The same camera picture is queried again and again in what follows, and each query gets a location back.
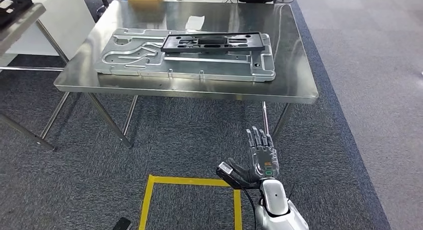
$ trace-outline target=black rack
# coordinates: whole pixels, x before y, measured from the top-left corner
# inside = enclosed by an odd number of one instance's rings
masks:
[[[0,28],[12,23],[32,5],[31,0],[0,0]]]
[[[263,51],[260,32],[169,34],[162,52]]]

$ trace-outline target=table top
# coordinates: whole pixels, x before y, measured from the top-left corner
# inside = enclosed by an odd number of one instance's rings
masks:
[[[93,64],[117,28],[185,30],[188,18],[205,16],[201,31],[260,31],[270,36],[276,78],[271,82],[98,74]],[[127,95],[254,99],[313,103],[317,87],[291,7],[287,4],[113,1],[59,74],[61,91]]]
[[[3,55],[44,12],[45,7],[35,3],[7,28],[4,28],[0,32],[0,55]]]

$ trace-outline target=white paper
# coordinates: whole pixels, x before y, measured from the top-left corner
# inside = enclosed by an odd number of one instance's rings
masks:
[[[187,24],[185,25],[185,29],[201,30],[203,24],[204,24],[204,15],[203,16],[191,15],[188,18]]]

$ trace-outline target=aluminum plate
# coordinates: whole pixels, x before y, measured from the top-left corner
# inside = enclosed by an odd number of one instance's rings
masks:
[[[103,74],[271,81],[275,66],[267,34],[261,34],[265,50],[221,53],[164,53],[168,34],[185,31],[119,28],[113,33],[94,69]]]

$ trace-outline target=robotic hand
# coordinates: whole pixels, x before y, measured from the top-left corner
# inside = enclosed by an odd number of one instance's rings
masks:
[[[263,230],[308,230],[308,224],[291,200],[286,198],[282,183],[275,179],[279,174],[279,163],[272,137],[263,130],[247,129],[248,143],[252,155],[252,166],[245,169],[232,158],[222,162],[216,174],[234,189],[259,189],[261,198],[254,215]],[[254,204],[247,193],[251,204]]]

